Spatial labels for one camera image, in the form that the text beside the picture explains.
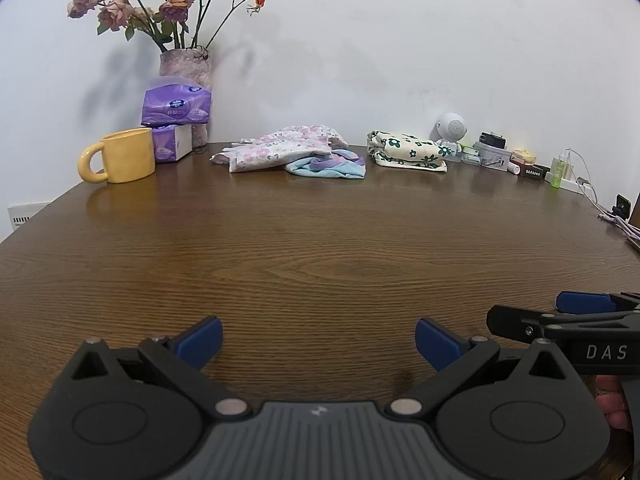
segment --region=white cable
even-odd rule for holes
[[[594,205],[594,207],[596,207],[600,211],[600,214],[598,215],[598,218],[602,218],[603,220],[606,220],[607,222],[610,222],[612,224],[617,225],[620,229],[622,229],[622,231],[625,233],[625,235],[627,235],[629,238],[633,238],[635,240],[640,240],[640,229],[638,229],[637,227],[631,225],[626,220],[623,220],[620,216],[613,215],[612,213],[610,213],[609,211],[604,209],[598,203],[598,194],[596,193],[596,189],[593,187],[593,182],[591,181],[591,173],[589,173],[589,168],[587,167],[587,163],[584,161],[584,158],[582,158],[582,155],[580,153],[576,152],[575,150],[572,150],[571,148],[568,148],[566,150],[566,152],[567,152],[567,158],[566,158],[567,164],[569,165],[569,168],[571,169],[571,174],[572,174],[573,178],[575,179],[576,184],[578,185],[578,189],[580,189],[582,194],[585,197],[587,197],[589,199],[589,201]],[[571,154],[572,153],[575,153],[577,156],[580,157],[580,160],[584,164],[584,169],[587,170],[587,177],[589,178],[589,183],[591,185],[591,190],[593,191],[593,197],[594,198],[591,198],[587,194],[587,192],[584,190],[584,186],[582,184],[580,184],[580,182],[578,182],[578,178],[575,176],[574,167],[571,165]]]

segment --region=mug handle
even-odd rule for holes
[[[91,171],[91,167],[89,167],[89,163],[91,162],[92,156],[96,153],[100,152],[100,150],[104,149],[104,144],[102,142],[96,142],[89,146],[80,158],[78,159],[78,173],[82,180],[87,182],[91,182],[92,184],[99,184],[100,182],[104,182],[108,179],[109,175],[107,173],[94,173]]]

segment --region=cup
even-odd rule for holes
[[[104,173],[91,171],[92,156],[102,152]],[[92,144],[78,159],[78,173],[82,180],[98,184],[105,180],[112,184],[145,178],[156,170],[151,128],[136,128],[107,135]]]

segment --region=human hand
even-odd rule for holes
[[[607,416],[609,425],[616,430],[631,431],[629,407],[622,392],[620,377],[599,375],[596,377],[596,388],[604,392],[596,397],[596,403]]]

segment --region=marbled pink vase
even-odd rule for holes
[[[168,50],[160,54],[160,75],[185,77],[211,90],[211,58],[202,47]],[[191,140],[194,148],[204,146],[207,143],[207,125],[192,124]]]

